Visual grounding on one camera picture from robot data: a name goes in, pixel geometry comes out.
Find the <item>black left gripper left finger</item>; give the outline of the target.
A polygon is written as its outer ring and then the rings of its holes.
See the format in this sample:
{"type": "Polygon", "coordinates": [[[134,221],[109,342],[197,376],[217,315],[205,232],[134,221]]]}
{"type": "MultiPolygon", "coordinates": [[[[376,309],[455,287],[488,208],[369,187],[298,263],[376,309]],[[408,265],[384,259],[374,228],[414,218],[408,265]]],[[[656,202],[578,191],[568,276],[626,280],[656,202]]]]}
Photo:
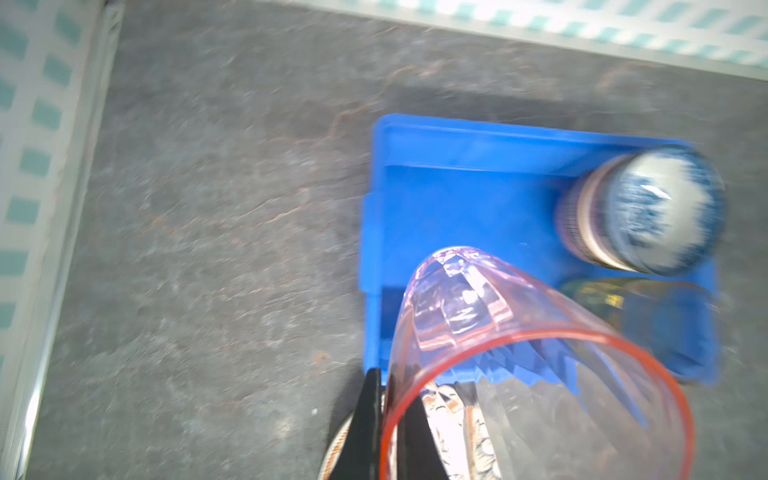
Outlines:
{"type": "Polygon", "coordinates": [[[366,373],[343,445],[329,479],[378,479],[382,436],[381,370],[366,373]]]}

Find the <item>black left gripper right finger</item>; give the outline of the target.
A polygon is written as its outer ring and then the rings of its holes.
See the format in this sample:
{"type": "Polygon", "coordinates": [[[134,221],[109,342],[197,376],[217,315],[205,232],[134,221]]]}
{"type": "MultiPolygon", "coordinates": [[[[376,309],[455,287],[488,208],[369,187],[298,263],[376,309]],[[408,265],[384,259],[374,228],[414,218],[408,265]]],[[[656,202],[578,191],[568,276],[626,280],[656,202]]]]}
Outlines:
{"type": "Polygon", "coordinates": [[[419,393],[398,423],[395,451],[397,479],[448,479],[419,393]]]}

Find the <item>red transparent plastic cup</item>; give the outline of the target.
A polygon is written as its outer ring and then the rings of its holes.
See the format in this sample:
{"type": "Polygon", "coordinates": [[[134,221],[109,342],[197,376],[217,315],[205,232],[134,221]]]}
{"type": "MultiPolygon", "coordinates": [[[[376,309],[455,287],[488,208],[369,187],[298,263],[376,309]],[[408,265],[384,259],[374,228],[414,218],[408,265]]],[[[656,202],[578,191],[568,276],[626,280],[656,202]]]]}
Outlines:
{"type": "Polygon", "coordinates": [[[500,479],[690,475],[694,421],[671,374],[575,301],[480,250],[438,250],[406,287],[386,445],[430,381],[476,385],[500,479]]]}

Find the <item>green transparent plastic cup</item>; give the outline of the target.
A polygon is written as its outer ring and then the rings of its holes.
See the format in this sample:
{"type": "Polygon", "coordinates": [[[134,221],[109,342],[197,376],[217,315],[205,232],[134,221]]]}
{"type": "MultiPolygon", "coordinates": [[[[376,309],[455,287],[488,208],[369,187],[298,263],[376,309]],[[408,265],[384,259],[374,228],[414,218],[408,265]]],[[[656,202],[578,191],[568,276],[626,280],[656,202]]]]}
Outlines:
{"type": "Polygon", "coordinates": [[[681,383],[718,374],[717,308],[710,292],[688,282],[634,278],[617,330],[651,353],[681,383]]]}

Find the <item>blue floral ceramic bowl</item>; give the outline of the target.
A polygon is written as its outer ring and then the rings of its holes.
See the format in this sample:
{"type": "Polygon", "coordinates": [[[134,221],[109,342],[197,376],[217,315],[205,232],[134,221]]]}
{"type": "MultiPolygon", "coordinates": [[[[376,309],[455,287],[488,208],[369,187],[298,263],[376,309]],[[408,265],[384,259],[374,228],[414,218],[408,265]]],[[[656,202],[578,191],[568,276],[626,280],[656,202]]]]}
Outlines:
{"type": "Polygon", "coordinates": [[[622,264],[675,276],[713,256],[725,185],[697,150],[667,144],[621,159],[601,185],[600,207],[599,238],[622,264]]]}

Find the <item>yellow transparent plastic cup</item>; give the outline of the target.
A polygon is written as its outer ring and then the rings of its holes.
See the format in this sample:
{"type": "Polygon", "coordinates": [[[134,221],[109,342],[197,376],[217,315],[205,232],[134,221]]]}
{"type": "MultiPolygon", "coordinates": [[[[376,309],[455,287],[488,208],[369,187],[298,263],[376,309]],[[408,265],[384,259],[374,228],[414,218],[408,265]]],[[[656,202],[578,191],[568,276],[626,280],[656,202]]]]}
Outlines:
{"type": "Polygon", "coordinates": [[[634,278],[587,278],[562,283],[559,291],[618,329],[624,316],[627,286],[634,278]]]}

